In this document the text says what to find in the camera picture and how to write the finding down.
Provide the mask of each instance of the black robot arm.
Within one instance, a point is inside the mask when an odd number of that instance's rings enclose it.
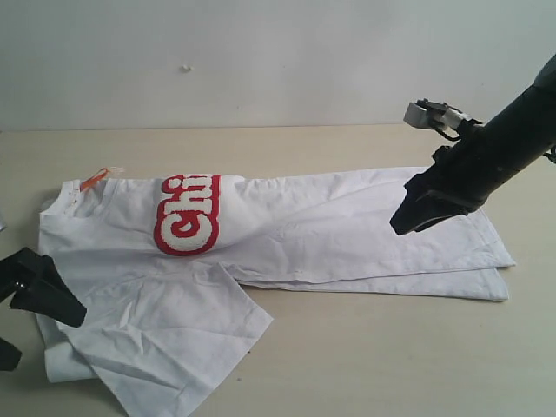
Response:
[[[445,103],[410,103],[404,121],[457,141],[405,184],[390,224],[396,234],[430,228],[478,209],[488,196],[540,156],[556,162],[556,56],[511,104],[485,125]],[[451,128],[457,135],[449,136]]]

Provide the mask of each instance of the printed logo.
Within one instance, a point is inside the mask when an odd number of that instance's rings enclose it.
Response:
[[[199,255],[218,238],[219,175],[175,175],[164,180],[156,211],[155,242],[169,255]]]

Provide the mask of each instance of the white fabric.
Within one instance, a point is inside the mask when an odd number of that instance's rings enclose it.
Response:
[[[390,228],[422,170],[108,179],[83,193],[65,182],[41,213],[39,249],[89,312],[79,329],[39,318],[49,380],[98,375],[134,417],[187,415],[270,323],[234,280],[507,299],[496,268],[514,262],[482,211],[419,234]]]

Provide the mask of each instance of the wrinkled fabric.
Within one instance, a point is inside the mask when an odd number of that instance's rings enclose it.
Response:
[[[49,380],[98,376],[132,416],[189,414],[271,321],[237,282],[506,300],[496,268],[514,261],[481,210],[390,228],[422,170],[65,182],[39,250],[89,312],[78,329],[38,317]]]

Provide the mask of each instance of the table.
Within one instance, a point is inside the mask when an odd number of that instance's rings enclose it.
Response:
[[[35,248],[41,202],[101,167],[301,175],[425,166],[440,143],[404,125],[2,133],[0,256]],[[249,289],[275,321],[194,416],[554,415],[554,168],[538,160],[486,204],[518,263],[503,271],[510,301]],[[46,381],[32,314],[4,303],[0,335],[23,351],[0,374],[1,415],[125,415],[100,381]]]

